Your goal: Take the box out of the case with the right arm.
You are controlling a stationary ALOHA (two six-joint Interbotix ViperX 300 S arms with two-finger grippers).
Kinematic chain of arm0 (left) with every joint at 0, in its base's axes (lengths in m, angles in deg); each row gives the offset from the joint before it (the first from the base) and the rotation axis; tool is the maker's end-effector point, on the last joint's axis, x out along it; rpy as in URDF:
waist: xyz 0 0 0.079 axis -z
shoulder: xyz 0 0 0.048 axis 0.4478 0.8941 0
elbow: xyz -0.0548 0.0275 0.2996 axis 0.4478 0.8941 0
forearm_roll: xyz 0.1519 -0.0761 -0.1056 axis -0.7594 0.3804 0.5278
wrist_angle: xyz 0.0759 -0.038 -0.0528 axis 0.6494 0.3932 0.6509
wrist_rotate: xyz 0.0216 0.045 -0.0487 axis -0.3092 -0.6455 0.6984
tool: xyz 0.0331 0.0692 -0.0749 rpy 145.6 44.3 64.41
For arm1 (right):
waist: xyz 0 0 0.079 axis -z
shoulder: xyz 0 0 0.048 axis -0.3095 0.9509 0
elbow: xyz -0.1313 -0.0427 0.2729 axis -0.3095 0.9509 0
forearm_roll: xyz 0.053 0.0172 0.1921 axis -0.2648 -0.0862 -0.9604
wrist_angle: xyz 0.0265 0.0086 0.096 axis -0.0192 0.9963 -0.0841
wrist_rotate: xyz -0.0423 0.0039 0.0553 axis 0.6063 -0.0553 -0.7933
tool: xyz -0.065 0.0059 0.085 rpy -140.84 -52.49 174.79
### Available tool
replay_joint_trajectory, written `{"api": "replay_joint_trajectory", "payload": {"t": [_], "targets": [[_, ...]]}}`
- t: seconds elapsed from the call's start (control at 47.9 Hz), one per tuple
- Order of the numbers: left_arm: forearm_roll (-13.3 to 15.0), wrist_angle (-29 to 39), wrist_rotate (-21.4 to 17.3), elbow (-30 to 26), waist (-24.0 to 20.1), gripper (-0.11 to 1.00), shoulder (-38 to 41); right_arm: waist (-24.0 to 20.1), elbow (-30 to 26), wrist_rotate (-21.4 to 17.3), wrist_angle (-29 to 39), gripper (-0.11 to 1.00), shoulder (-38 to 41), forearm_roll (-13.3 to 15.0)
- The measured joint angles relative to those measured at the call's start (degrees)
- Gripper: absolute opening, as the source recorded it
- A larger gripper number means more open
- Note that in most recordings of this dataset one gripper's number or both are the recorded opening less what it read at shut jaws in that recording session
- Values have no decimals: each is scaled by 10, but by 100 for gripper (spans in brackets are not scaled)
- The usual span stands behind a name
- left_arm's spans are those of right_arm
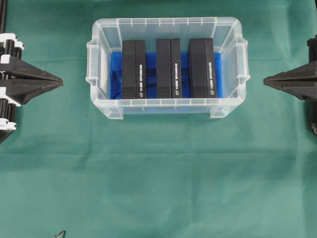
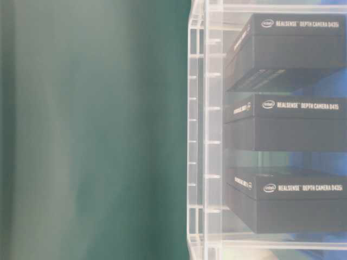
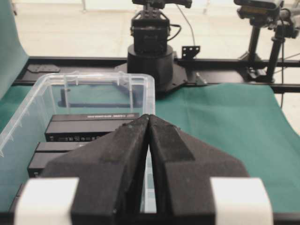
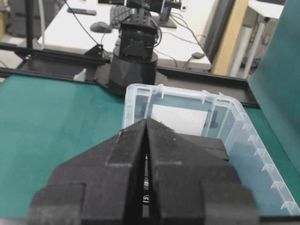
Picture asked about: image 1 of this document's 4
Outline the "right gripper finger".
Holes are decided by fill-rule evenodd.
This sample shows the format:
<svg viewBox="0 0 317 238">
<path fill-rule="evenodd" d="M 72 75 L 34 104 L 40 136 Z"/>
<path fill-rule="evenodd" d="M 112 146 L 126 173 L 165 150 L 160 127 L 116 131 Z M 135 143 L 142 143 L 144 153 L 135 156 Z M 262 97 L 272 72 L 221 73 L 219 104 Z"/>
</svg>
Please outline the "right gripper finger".
<svg viewBox="0 0 317 238">
<path fill-rule="evenodd" d="M 281 90 L 285 93 L 295 96 L 300 100 L 316 100 L 317 99 L 317 87 L 313 84 L 306 85 L 269 85 L 266 86 L 271 87 L 276 90 Z"/>
<path fill-rule="evenodd" d="M 271 82 L 316 81 L 317 62 L 305 64 L 295 69 L 284 71 L 264 79 L 264 84 Z"/>
</svg>

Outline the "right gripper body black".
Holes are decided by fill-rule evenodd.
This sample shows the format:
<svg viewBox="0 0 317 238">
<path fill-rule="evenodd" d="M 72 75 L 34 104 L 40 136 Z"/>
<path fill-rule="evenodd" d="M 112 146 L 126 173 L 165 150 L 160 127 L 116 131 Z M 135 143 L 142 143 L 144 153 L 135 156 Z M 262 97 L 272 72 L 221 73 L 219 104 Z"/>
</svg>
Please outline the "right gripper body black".
<svg viewBox="0 0 317 238">
<path fill-rule="evenodd" d="M 307 41 L 309 47 L 309 62 L 313 69 L 313 78 L 311 79 L 312 89 L 309 92 L 309 126 L 317 134 L 317 37 Z"/>
</svg>

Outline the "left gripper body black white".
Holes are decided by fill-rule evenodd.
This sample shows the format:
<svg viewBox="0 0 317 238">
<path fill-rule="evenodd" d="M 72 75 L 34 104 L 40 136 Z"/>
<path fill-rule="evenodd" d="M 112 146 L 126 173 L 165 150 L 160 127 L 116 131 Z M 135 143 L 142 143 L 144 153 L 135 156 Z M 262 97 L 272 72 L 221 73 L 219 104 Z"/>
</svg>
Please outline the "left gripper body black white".
<svg viewBox="0 0 317 238">
<path fill-rule="evenodd" d="M 0 62 L 9 63 L 10 57 L 18 57 L 24 50 L 24 44 L 17 40 L 14 33 L 1 33 L 0 35 Z M 21 104 L 6 95 L 6 87 L 0 87 L 0 130 L 16 130 L 16 108 Z"/>
</svg>

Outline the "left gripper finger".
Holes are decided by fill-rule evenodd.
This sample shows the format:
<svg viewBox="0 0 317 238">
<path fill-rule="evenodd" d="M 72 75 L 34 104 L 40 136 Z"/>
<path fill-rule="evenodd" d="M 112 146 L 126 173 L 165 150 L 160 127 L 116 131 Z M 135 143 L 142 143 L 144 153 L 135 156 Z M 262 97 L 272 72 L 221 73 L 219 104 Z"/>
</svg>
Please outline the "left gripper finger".
<svg viewBox="0 0 317 238">
<path fill-rule="evenodd" d="M 18 58 L 1 58 L 0 70 L 19 79 L 47 80 L 63 84 L 63 80 Z"/>
<path fill-rule="evenodd" d="M 16 106 L 25 105 L 31 99 L 62 86 L 63 84 L 1 85 L 0 86 L 0 105 L 5 105 L 5 104 L 14 104 Z"/>
</svg>

